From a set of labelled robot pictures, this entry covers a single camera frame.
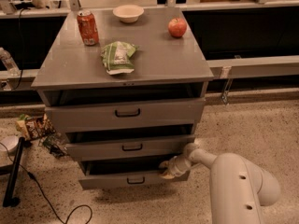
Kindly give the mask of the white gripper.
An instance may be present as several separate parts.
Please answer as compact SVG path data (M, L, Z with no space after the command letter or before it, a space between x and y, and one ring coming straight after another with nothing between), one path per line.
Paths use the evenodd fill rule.
M192 163L183 155L175 156L170 161L163 161L159 164L160 177L173 179L184 175L192 167Z

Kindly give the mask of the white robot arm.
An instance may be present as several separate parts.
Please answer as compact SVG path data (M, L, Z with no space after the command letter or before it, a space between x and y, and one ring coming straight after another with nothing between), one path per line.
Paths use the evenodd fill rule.
M262 208L278 201L278 180L265 169L234 153L211 154L195 143L159 165L172 179L202 164L209 169L212 224L264 224Z

